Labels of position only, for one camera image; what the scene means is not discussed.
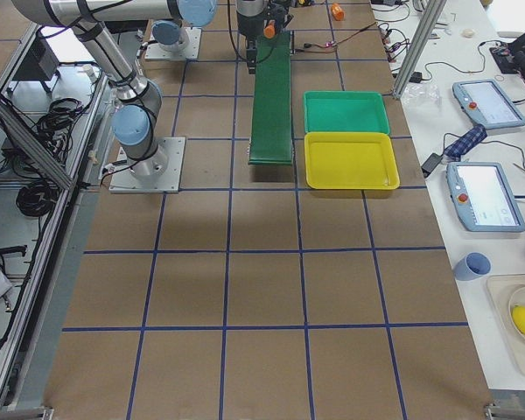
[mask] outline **red object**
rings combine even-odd
[[[334,20],[344,20],[344,11],[338,3],[333,3],[331,6],[331,13]]]

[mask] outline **green tray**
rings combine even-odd
[[[378,92],[304,93],[305,132],[365,131],[389,134],[389,120]]]

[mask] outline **power adapter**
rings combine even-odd
[[[394,73],[393,74],[393,77],[396,78],[396,76],[398,75],[398,73]],[[421,81],[423,81],[424,79],[422,79],[422,72],[414,72],[411,76],[410,76],[410,81],[412,83],[420,83]]]
[[[384,6],[400,6],[406,3],[404,0],[371,0],[371,4],[382,4]]]
[[[437,153],[432,153],[426,161],[422,164],[422,174],[424,178],[428,178],[434,169],[436,169],[441,162],[442,157]]]

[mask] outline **yellow tray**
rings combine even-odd
[[[394,190],[400,185],[389,136],[366,132],[305,135],[307,184],[319,190]]]

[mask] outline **metal post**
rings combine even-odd
[[[409,83],[410,76],[414,72],[417,62],[420,59],[420,55],[428,42],[428,38],[431,35],[431,31],[434,29],[436,22],[439,19],[442,9],[445,6],[446,0],[430,0],[420,17],[420,23],[416,28],[414,37],[412,37],[412,43],[410,49],[402,62],[401,70],[396,76],[395,85],[393,86],[393,97],[399,99],[404,92],[404,88]]]
[[[0,410],[0,420],[52,420],[53,409]]]
[[[4,105],[1,98],[0,120],[9,131],[14,144],[24,151],[47,177],[63,190],[73,186],[74,180],[66,173],[64,167],[51,156],[21,117]]]
[[[486,419],[525,420],[525,409],[503,409],[494,405],[485,407]]]

